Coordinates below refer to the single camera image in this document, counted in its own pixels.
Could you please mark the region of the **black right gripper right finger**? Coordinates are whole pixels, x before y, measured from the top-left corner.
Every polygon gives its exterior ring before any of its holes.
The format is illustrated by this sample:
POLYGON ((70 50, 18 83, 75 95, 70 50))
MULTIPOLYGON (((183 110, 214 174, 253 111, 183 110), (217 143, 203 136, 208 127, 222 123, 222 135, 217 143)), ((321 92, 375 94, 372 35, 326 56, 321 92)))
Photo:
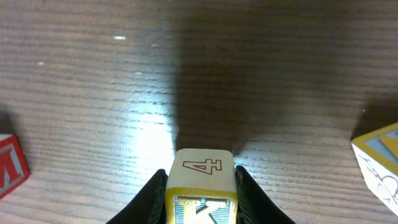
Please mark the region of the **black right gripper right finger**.
POLYGON ((237 224, 295 224, 260 188, 243 166, 236 166, 237 224))

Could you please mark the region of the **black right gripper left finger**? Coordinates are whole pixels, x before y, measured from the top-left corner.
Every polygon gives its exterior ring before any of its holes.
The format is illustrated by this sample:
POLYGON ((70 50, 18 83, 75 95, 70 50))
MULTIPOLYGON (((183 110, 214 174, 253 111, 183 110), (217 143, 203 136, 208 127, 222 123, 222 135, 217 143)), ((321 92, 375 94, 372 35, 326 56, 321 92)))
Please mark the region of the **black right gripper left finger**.
POLYGON ((106 224, 166 224, 167 174, 159 169, 136 196, 106 224))

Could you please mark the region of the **yellow K block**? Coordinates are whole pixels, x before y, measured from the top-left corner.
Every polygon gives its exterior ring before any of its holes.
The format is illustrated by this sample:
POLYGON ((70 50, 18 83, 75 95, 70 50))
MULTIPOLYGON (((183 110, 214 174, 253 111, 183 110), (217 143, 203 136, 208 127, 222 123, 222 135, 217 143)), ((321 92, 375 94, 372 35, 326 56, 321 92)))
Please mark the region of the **yellow K block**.
POLYGON ((235 224, 237 210, 231 152, 193 148, 176 152, 165 187, 167 224, 235 224))

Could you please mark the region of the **yellow M airplane block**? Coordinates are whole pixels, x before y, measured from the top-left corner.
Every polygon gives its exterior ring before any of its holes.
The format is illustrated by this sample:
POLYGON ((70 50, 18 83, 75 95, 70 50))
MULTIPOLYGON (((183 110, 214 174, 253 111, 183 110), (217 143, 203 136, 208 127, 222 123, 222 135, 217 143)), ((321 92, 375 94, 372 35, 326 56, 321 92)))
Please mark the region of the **yellow M airplane block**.
POLYGON ((397 213, 397 123, 351 142, 368 189, 397 213))

